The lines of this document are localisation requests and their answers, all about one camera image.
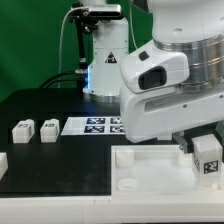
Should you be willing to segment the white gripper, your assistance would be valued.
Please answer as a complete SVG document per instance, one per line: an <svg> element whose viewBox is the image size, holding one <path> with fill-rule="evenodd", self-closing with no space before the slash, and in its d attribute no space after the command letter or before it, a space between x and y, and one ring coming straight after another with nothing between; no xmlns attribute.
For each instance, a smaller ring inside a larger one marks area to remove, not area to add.
<svg viewBox="0 0 224 224"><path fill-rule="evenodd" d="M184 130L224 119L221 41L152 40L122 60L121 74L120 111L134 143L174 133L180 150L190 154L194 145Z"/></svg>

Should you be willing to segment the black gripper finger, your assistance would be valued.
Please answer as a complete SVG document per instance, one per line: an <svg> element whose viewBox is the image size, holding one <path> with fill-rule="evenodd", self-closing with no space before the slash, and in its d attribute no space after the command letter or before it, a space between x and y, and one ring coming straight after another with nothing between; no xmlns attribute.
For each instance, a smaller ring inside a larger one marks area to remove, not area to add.
<svg viewBox="0 0 224 224"><path fill-rule="evenodd" d="M224 145L224 121L219 121L216 125L215 130L221 139L221 143Z"/></svg>

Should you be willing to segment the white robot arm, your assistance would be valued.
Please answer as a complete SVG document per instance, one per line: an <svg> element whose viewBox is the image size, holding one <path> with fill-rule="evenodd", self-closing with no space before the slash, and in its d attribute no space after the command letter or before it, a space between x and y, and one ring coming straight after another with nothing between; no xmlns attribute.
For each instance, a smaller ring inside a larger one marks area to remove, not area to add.
<svg viewBox="0 0 224 224"><path fill-rule="evenodd" d="M152 40L122 59L120 111L134 143L224 121L224 0L147 0Z"/></svg>

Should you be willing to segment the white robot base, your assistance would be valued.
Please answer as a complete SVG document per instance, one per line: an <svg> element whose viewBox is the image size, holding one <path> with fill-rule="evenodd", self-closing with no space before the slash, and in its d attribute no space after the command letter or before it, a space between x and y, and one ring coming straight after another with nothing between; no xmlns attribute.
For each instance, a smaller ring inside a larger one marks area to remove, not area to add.
<svg viewBox="0 0 224 224"><path fill-rule="evenodd" d="M119 101L122 83L120 61L129 54L129 25L126 18L97 23L93 32L93 60L87 69L86 99L103 103Z"/></svg>

